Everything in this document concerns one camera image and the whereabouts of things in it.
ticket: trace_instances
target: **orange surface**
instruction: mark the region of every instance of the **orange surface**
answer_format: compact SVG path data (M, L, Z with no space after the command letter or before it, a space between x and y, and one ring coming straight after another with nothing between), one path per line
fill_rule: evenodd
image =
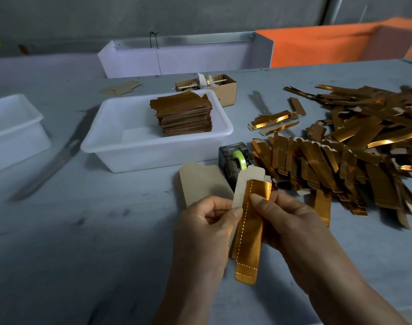
M374 23L257 30L274 40L271 67L336 64L358 61L378 25L412 29L412 19L391 18ZM412 48L406 57L412 58Z

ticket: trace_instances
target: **person's left arm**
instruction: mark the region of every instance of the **person's left arm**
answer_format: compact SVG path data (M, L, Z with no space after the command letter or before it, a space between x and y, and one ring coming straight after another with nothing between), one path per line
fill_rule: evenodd
M153 325L207 324L224 275L230 236L242 218L232 201L203 198L181 213L173 238L173 263Z

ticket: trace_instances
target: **person's right hand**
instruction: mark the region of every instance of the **person's right hand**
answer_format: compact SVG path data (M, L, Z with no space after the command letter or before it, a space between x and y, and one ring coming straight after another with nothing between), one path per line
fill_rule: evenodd
M278 233L269 233L266 243L281 252L293 278L306 294L319 281L335 287L364 282L312 207L280 191L273 191L269 200L252 194L251 203Z

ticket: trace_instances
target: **gray wall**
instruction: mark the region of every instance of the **gray wall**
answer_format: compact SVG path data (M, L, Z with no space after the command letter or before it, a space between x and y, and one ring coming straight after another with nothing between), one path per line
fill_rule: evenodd
M412 0L342 0L334 24L412 18Z
M318 25L326 0L0 0L0 39L190 35Z

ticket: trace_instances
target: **workbench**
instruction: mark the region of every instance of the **workbench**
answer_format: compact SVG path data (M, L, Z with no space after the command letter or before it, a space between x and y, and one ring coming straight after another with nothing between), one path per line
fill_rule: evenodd
M290 109L283 90L321 90L317 84L412 87L412 64L403 60L283 67L227 72L237 101L224 110L234 126L225 144L264 138L246 125L259 114ZM133 78L128 95L171 92L177 74ZM132 80L66 80L0 85L0 97L23 93L43 114L52 147L0 171L0 324L148 324L163 297L172 257L172 233L181 212L173 176L179 165L114 174L94 154L59 153L85 110L108 95L103 87ZM307 115L283 133L300 136L327 110L299 98ZM65 165L36 191L22 194L56 156ZM204 162L217 164L217 160ZM412 179L406 185L412 190ZM380 214L356 217L333 202L331 230L367 282L395 307L412 305L412 230ZM412 215L409 215L412 227ZM263 245L257 283L234 279L229 261L210 324L311 324L318 321L307 296L278 251Z

